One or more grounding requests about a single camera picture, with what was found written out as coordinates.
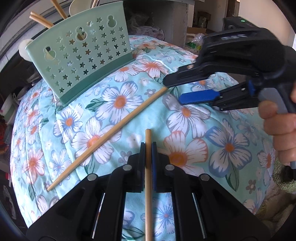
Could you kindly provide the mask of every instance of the gourd-shaped cutout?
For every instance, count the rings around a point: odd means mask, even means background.
[[[45,53],[44,58],[47,61],[53,61],[55,56],[56,56],[56,52],[54,50],[51,49],[51,47],[47,46],[44,48],[43,52]]]
[[[79,40],[79,41],[83,41],[86,39],[86,32],[83,30],[82,27],[77,27],[76,28],[76,39]]]
[[[116,26],[116,21],[114,20],[114,17],[112,16],[112,15],[110,15],[109,17],[108,17],[108,26],[110,27],[110,28],[114,28],[115,26]]]

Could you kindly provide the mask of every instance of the gray handle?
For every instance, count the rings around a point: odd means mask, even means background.
[[[270,100],[270,101],[276,103],[277,106],[278,106],[278,114],[286,114],[286,113],[288,113],[287,107],[286,107],[281,95],[279,94],[279,92],[277,91],[276,88],[265,88],[265,89],[263,89],[259,93],[258,99],[260,101]],[[290,162],[290,166],[291,166],[292,169],[296,169],[296,161]]]

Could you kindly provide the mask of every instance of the human hand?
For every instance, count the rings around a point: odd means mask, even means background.
[[[296,87],[291,93],[296,103]],[[279,161],[289,165],[296,161],[296,114],[277,114],[277,105],[271,101],[263,101],[258,106],[259,115],[264,119],[264,131],[274,136],[274,149],[278,151]]]

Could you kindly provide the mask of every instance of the chopstick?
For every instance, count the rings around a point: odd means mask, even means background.
[[[145,241],[152,241],[152,161],[151,161],[151,130],[145,133]]]
[[[150,98],[145,100],[136,109],[124,117],[120,122],[113,126],[109,131],[107,131],[99,140],[97,140],[90,148],[81,154],[70,166],[68,166],[61,175],[57,177],[56,180],[48,187],[48,191],[52,190],[57,184],[64,180],[76,167],[78,167],[86,158],[88,158],[96,149],[98,149],[102,144],[109,140],[115,133],[117,133],[125,124],[127,124],[131,119],[133,119],[137,114],[143,111],[148,105],[162,96],[166,91],[167,87],[163,87]]]
[[[51,3],[54,5],[54,7],[56,8],[56,10],[58,11],[58,13],[61,15],[61,17],[63,19],[68,18],[67,14],[65,13],[65,11],[62,9],[62,7],[59,5],[59,3],[57,2],[57,0],[50,0]]]
[[[51,28],[53,27],[53,23],[51,23],[50,21],[46,20],[44,17],[42,17],[41,15],[35,13],[35,12],[31,12],[30,19],[36,21],[37,23],[40,23],[41,25],[43,25],[46,28]]]
[[[100,4],[100,0],[94,0],[93,5],[91,6],[91,8],[96,7],[98,2]]]

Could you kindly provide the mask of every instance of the floral bedspread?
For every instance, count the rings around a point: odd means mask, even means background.
[[[30,226],[90,173],[105,175],[138,153],[145,130],[172,164],[208,173],[255,213],[269,185],[275,152],[257,109],[220,112],[208,105],[181,106],[190,91],[221,90],[237,82],[225,73],[170,89],[97,149],[54,190],[47,187],[113,125],[161,89],[166,74],[196,56],[172,44],[130,36],[135,61],[63,108],[45,81],[22,100],[11,147],[11,175],[21,213]],[[155,240],[174,240],[170,194],[153,197]],[[127,194],[123,237],[144,240],[144,192]]]

